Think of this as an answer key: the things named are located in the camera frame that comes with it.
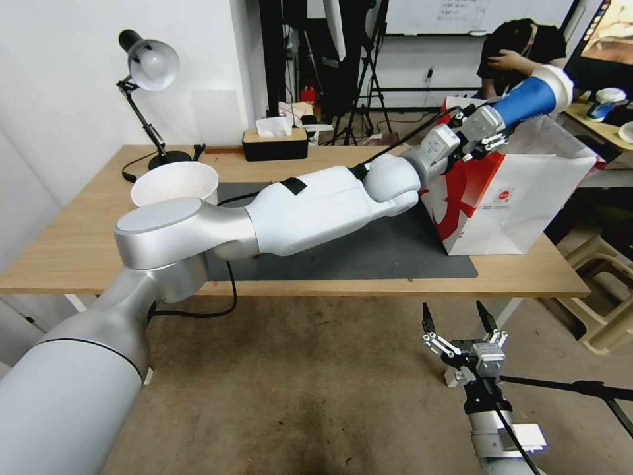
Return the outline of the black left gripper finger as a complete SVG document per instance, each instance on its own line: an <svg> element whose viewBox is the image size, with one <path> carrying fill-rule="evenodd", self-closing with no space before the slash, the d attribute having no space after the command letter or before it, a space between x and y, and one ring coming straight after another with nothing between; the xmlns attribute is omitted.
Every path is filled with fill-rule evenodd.
<svg viewBox="0 0 633 475"><path fill-rule="evenodd" d="M476 111L476 105L470 104L464 108L457 107L456 113L450 119L451 128L459 128L463 125L464 121Z"/></svg>
<svg viewBox="0 0 633 475"><path fill-rule="evenodd" d="M473 147L473 159L482 160L506 144L508 144L508 134L506 131L500 131L495 135L479 139L475 141Z"/></svg>

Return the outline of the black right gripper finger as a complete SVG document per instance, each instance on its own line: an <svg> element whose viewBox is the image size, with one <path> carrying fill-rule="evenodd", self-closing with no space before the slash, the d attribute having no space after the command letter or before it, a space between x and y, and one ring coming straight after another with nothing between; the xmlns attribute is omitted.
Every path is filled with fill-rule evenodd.
<svg viewBox="0 0 633 475"><path fill-rule="evenodd" d="M483 341L496 345L499 348L503 348L508 339L508 333L506 331L501 331L497 327L495 319L480 300L476 301L476 307L478 316L485 331Z"/></svg>
<svg viewBox="0 0 633 475"><path fill-rule="evenodd" d="M435 324L427 302L422 304L423 342L425 346L436 356L445 356L449 359L461 358L465 353L455 344L445 339L436 332Z"/></svg>

